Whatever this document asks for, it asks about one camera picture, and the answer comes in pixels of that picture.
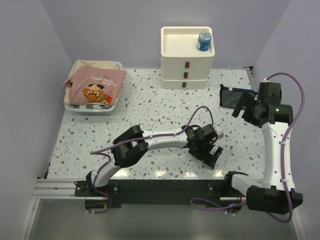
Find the cream drawer organizer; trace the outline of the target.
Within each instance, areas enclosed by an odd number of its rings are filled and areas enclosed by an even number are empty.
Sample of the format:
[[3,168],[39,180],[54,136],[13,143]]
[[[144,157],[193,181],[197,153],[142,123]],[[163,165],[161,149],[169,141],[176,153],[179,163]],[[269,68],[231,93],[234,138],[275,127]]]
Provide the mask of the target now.
[[[201,32],[212,33],[211,49],[197,49]],[[209,26],[164,26],[160,30],[160,85],[164,89],[203,89],[215,57]]]

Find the blue label can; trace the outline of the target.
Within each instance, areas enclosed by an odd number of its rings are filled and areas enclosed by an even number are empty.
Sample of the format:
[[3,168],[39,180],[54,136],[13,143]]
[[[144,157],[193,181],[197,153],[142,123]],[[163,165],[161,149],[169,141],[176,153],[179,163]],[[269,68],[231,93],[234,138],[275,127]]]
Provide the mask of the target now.
[[206,52],[211,49],[213,35],[208,31],[202,31],[198,35],[196,48],[199,51]]

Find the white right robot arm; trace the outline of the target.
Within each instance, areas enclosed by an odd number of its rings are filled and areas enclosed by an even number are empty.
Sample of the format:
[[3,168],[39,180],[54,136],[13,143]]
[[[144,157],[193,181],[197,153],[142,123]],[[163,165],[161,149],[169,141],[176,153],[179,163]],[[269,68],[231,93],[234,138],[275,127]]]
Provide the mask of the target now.
[[223,192],[230,197],[240,192],[250,210],[285,215],[303,203],[296,192],[291,172],[290,139],[294,124],[293,108],[282,104],[279,83],[263,81],[257,96],[244,92],[232,116],[262,130],[264,139],[264,174],[261,181],[248,174],[229,171]]

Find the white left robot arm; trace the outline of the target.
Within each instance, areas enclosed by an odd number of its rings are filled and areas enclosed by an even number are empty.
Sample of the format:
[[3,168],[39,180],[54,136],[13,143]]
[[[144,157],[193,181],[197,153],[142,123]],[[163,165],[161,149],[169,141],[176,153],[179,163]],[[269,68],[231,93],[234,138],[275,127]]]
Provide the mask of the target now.
[[188,149],[192,157],[214,169],[223,152],[215,143],[223,136],[212,124],[203,127],[187,124],[170,131],[143,131],[139,125],[134,125],[118,136],[112,146],[92,152],[106,156],[107,162],[87,174],[85,189],[92,196],[99,196],[120,169],[132,167],[145,153],[160,149]]

